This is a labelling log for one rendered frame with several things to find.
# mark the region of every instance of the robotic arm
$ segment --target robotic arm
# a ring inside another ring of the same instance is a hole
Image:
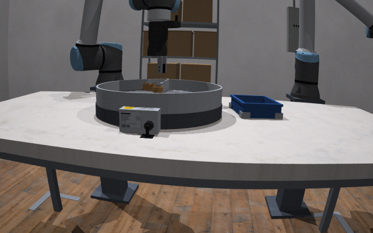
[[[373,15],[356,0],[336,0],[365,26],[373,39]],[[319,55],[315,46],[315,0],[300,0],[299,48],[295,55],[295,84],[287,97],[291,101],[325,103],[318,90]]]
[[[99,70],[96,85],[123,80],[122,45],[97,41],[102,2],[85,0],[81,34],[70,51],[70,63],[74,70]],[[165,73],[168,28],[181,26],[180,22],[170,21],[170,14],[178,10],[180,0],[129,0],[129,5],[134,10],[148,10],[148,56],[158,57],[161,65],[158,72]]]

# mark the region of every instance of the table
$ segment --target table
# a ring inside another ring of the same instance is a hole
[[[127,181],[278,189],[266,196],[271,218],[313,216],[305,189],[330,188],[321,232],[341,187],[373,186],[373,114],[279,101],[283,119],[241,119],[230,100],[222,98],[218,122],[145,139],[98,120],[94,93],[33,93],[0,102],[0,158],[46,167],[55,211],[56,169],[99,176],[91,197],[124,203],[137,189]]]

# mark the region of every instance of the brown cylindrical part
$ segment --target brown cylindrical part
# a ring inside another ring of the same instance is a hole
[[[153,87],[156,86],[156,83],[149,84],[149,91],[153,91]]]
[[[143,83],[142,84],[142,90],[149,91],[149,83]]]
[[[164,92],[164,88],[162,86],[154,86],[153,87],[153,92],[154,93],[163,93]]]

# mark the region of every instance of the table leg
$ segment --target table leg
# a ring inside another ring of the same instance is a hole
[[[101,177],[101,184],[92,193],[91,198],[129,204],[137,189],[136,183]]]
[[[322,214],[321,223],[318,228],[320,232],[327,232],[334,213],[335,205],[337,204],[340,187],[331,188],[329,190],[327,203],[325,204],[324,213]]]
[[[56,170],[47,167],[46,175],[48,176],[49,191],[51,192],[53,210],[56,212],[61,212],[62,202],[61,194],[59,193],[58,179],[56,178]]]
[[[305,189],[278,189],[276,196],[265,196],[271,219],[313,217],[303,201]]]

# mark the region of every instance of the gray electrical box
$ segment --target gray electrical box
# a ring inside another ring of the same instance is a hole
[[[161,130],[161,109],[123,106],[119,109],[119,131],[123,133],[144,134],[147,121],[153,123],[149,134],[158,134]]]
[[[287,7],[287,52],[296,52],[300,37],[300,9]]]

